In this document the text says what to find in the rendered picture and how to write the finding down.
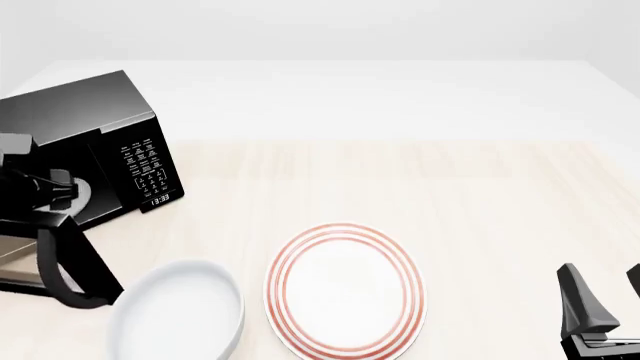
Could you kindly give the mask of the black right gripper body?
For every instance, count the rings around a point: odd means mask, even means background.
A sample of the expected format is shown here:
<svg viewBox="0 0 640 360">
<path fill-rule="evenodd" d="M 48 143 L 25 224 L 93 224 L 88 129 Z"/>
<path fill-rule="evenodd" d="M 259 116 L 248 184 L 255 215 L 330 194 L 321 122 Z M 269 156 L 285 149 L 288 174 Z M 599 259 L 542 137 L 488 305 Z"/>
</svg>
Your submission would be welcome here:
<svg viewBox="0 0 640 360">
<path fill-rule="evenodd" d="M 640 338 L 608 338 L 607 331 L 561 332 L 567 360 L 640 360 Z"/>
</svg>

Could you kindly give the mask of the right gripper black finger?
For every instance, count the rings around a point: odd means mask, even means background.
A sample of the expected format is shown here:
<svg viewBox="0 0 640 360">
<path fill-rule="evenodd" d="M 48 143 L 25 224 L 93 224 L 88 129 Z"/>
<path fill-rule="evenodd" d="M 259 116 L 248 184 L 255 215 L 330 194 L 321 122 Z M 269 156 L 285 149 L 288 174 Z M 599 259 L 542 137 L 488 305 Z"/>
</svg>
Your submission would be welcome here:
<svg viewBox="0 0 640 360">
<path fill-rule="evenodd" d="M 571 335 L 607 333 L 620 326 L 592 293 L 573 263 L 565 263 L 557 270 L 562 302 L 561 338 Z"/>
<path fill-rule="evenodd" d="M 627 278 L 633 290 L 640 297 L 640 263 L 637 263 L 626 272 Z"/>
</svg>

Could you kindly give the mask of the black microwave door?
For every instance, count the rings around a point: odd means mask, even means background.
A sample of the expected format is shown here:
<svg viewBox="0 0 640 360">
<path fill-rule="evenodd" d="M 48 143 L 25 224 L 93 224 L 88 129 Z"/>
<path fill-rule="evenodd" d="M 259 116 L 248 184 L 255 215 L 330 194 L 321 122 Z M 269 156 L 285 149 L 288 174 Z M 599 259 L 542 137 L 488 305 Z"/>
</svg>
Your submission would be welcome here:
<svg viewBox="0 0 640 360">
<path fill-rule="evenodd" d="M 69 215 L 32 212 L 0 218 L 0 236 L 35 241 L 41 282 L 0 277 L 0 292 L 57 299 L 70 308 L 93 309 L 113 305 L 124 289 Z"/>
</svg>

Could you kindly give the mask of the black microwave oven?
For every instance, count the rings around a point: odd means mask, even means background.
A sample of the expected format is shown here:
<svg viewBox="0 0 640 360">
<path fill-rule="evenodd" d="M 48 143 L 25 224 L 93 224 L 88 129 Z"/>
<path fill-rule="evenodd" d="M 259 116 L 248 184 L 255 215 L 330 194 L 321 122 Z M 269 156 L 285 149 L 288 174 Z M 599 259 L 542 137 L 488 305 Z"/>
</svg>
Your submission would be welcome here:
<svg viewBox="0 0 640 360">
<path fill-rule="evenodd" d="M 53 169 L 91 186 L 82 230 L 184 195 L 164 134 L 124 71 L 0 99 L 0 132 L 29 134 Z"/>
</svg>

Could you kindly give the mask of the white plate with red rings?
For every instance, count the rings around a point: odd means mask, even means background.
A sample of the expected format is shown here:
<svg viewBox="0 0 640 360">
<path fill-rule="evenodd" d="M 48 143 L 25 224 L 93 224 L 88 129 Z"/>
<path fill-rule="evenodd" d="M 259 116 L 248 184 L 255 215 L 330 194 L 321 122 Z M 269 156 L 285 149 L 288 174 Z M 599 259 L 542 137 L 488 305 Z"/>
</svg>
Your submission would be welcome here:
<svg viewBox="0 0 640 360">
<path fill-rule="evenodd" d="M 427 287 L 402 245 L 359 224 L 321 224 L 283 245 L 263 302 L 300 360 L 398 360 L 426 320 Z"/>
</svg>

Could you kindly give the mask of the white bowl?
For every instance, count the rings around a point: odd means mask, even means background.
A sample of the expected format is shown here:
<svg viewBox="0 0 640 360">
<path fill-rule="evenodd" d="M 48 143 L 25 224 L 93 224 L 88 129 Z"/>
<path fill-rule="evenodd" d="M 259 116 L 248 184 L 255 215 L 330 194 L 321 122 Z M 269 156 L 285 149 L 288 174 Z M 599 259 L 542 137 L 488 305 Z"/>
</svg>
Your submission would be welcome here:
<svg viewBox="0 0 640 360">
<path fill-rule="evenodd" d="M 144 275 L 113 305 L 106 360 L 229 360 L 245 302 L 223 266 L 179 260 Z"/>
</svg>

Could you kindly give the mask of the small pale flat plate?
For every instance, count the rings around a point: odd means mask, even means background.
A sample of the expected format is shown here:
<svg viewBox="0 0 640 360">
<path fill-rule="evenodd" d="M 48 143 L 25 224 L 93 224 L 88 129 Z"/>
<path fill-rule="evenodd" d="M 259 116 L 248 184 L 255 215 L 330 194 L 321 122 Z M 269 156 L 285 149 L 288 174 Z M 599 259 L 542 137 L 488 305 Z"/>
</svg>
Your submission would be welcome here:
<svg viewBox="0 0 640 360">
<path fill-rule="evenodd" d="M 74 182 L 78 185 L 78 195 L 75 199 L 71 200 L 71 206 L 66 209 L 68 215 L 75 217 L 79 215 L 83 209 L 89 204 L 91 200 L 91 186 L 88 182 L 80 178 L 74 178 Z"/>
</svg>

